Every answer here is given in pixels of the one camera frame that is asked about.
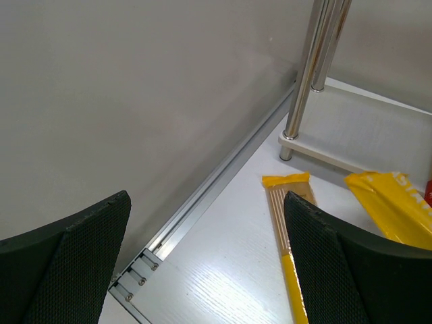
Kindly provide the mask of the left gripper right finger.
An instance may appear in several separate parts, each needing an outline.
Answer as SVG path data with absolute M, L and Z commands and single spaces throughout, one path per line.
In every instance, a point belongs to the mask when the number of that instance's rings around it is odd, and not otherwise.
M 430 323 L 431 251 L 372 234 L 286 196 L 309 323 Z

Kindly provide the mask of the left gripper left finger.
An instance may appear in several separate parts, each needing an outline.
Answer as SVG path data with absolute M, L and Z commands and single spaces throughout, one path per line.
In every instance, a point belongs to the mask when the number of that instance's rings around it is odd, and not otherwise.
M 1 241 L 2 323 L 98 323 L 131 212 L 122 190 Z

